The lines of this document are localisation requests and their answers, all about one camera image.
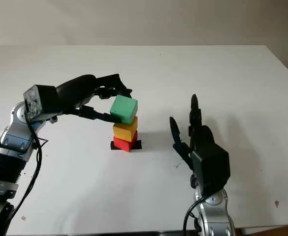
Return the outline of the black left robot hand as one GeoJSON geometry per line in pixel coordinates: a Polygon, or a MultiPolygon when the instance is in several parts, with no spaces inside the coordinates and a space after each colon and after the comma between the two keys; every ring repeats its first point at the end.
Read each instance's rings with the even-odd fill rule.
{"type": "Polygon", "coordinates": [[[63,115],[75,115],[87,119],[99,119],[105,122],[118,123],[117,115],[99,113],[86,104],[94,97],[108,99],[117,95],[131,97],[132,90],[127,88],[119,74],[95,77],[87,74],[67,81],[56,87],[63,115]]]}

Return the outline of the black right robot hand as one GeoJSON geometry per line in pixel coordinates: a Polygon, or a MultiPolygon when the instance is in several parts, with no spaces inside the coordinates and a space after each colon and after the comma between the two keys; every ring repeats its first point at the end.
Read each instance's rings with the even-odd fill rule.
{"type": "Polygon", "coordinates": [[[198,106],[196,94],[191,98],[190,125],[188,126],[188,135],[190,137],[190,145],[181,141],[178,125],[173,117],[169,118],[170,130],[174,140],[173,148],[186,162],[188,167],[193,171],[193,163],[190,154],[203,143],[213,143],[214,138],[208,126],[202,125],[201,109],[198,106]]]}

